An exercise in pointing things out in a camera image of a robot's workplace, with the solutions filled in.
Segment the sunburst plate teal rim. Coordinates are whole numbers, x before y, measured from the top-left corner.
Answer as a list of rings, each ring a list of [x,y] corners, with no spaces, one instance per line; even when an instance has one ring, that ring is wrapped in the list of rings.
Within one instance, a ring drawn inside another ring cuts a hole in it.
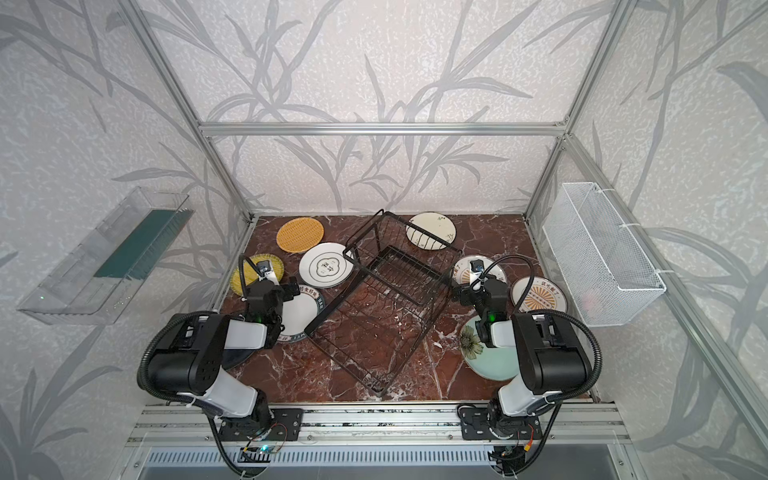
[[[472,283],[472,281],[474,280],[474,278],[472,277],[473,261],[481,261],[484,267],[488,267],[493,263],[492,259],[483,255],[468,255],[460,258],[454,264],[454,267],[453,267],[453,279],[456,281],[457,284],[467,285]],[[502,282],[505,282],[505,283],[508,282],[507,276],[500,264],[497,264],[486,276],[486,278],[490,278],[491,276],[495,277],[496,279]]]

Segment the cream plate with plum blossoms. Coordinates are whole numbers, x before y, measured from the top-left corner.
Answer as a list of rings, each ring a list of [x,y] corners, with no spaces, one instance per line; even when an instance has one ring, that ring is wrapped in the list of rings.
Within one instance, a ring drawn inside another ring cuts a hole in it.
[[[457,228],[446,215],[424,212],[413,216],[406,228],[407,239],[424,250],[442,250],[455,239]]]

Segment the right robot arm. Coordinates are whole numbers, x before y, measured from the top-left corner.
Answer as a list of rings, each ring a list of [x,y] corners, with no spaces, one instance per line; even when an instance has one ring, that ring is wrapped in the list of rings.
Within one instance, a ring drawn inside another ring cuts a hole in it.
[[[538,416],[588,392],[603,367],[598,340],[535,291],[544,279],[532,262],[519,254],[465,260],[467,266],[456,269],[454,298],[478,314],[471,349],[513,350],[518,365],[518,374],[489,402],[489,418],[499,424]]]

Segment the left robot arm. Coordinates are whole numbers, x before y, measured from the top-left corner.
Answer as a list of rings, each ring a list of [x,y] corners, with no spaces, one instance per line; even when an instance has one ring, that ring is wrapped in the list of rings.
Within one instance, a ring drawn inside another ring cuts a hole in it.
[[[241,383],[224,366],[225,352],[273,348],[282,334],[283,305],[300,294],[294,277],[285,284],[269,261],[239,258],[244,311],[179,313],[145,349],[137,384],[151,396],[199,407],[213,420],[248,425],[258,431],[273,424],[266,394]]]

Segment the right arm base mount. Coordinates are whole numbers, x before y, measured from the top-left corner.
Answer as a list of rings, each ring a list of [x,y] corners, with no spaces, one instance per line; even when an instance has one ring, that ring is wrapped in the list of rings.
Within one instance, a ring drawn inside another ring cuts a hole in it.
[[[543,436],[536,416],[508,416],[496,405],[461,403],[456,408],[463,440],[533,442]]]

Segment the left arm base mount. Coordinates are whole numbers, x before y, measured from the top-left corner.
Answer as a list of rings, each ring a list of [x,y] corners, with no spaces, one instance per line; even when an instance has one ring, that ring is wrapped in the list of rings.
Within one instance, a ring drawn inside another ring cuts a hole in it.
[[[224,418],[218,428],[218,435],[224,442],[267,440],[297,441],[302,425],[302,408],[274,408],[262,420],[254,418]]]

